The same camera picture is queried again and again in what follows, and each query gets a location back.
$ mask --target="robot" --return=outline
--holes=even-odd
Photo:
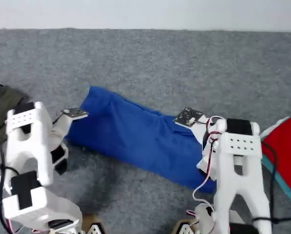
[[[6,154],[2,157],[0,181],[9,194],[2,200],[7,220],[50,233],[105,233],[100,222],[93,222],[84,230],[80,208],[47,189],[53,183],[53,171],[62,174],[66,170],[68,148],[62,140],[71,123],[87,116],[88,113],[79,108],[65,109],[52,122],[41,102],[27,103],[8,112],[8,140]],[[243,220],[235,211],[230,211],[236,194],[244,197],[254,217],[270,218],[269,202],[263,188],[258,124],[221,117],[216,122],[213,119],[191,108],[185,108],[175,119],[175,123],[191,129],[196,140],[203,145],[203,158],[197,167],[206,173],[204,183],[209,178],[217,180],[214,205],[193,196],[202,202],[195,208],[195,220],[193,223],[180,222],[175,231],[177,234],[242,231],[245,227]],[[38,170],[21,173],[29,158],[37,160]],[[242,166],[243,175],[234,171],[234,165]],[[246,230],[272,234],[270,221],[258,220],[254,226],[249,225]],[[4,227],[8,234],[12,234],[10,228]]]
[[[4,189],[10,195],[2,200],[5,218],[38,231],[84,234],[82,212],[73,202],[47,189],[53,183],[53,170],[66,171],[68,148],[62,142],[71,123],[87,117],[79,108],[65,109],[52,122],[41,102],[27,103],[7,113],[7,147],[4,156]],[[21,174],[25,162],[35,158],[38,171]],[[10,227],[5,228],[9,234]],[[92,223],[90,234],[103,234],[100,223]]]
[[[175,123],[189,128],[202,145],[203,158],[197,168],[206,178],[193,193],[194,200],[202,202],[194,210],[195,219],[179,222],[174,233],[272,234],[269,201],[263,187],[259,125],[220,116],[206,118],[188,107],[175,118]],[[242,173],[238,174],[235,166],[240,166]],[[209,178],[217,182],[213,206],[194,196]],[[253,225],[244,224],[238,213],[230,210],[236,194],[243,196],[253,217],[263,219]]]

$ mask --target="gray carpet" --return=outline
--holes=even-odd
[[[89,85],[98,85],[165,114],[191,106],[265,129],[291,115],[291,34],[0,30],[0,83],[42,101],[53,117],[79,106]],[[268,191],[266,170],[264,179]],[[76,147],[51,190],[98,214],[109,234],[168,234],[196,204],[187,188]],[[291,215],[278,184],[275,194],[276,215]],[[250,221],[242,199],[233,208]],[[291,222],[274,234],[291,234]]]

